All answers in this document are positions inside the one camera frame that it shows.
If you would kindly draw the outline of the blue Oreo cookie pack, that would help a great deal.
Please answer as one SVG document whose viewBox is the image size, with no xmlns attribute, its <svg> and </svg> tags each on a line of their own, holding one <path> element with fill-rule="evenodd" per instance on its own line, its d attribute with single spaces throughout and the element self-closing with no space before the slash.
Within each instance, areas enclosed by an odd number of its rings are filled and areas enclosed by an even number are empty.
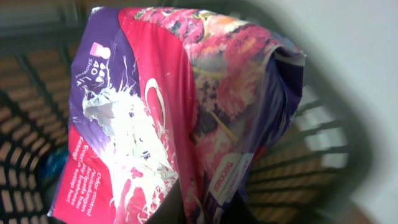
<svg viewBox="0 0 398 224">
<path fill-rule="evenodd" d="M 41 189 L 47 189 L 54 180 L 59 178 L 68 155 L 68 149 L 62 147 L 45 157 L 39 168 Z"/>
</svg>

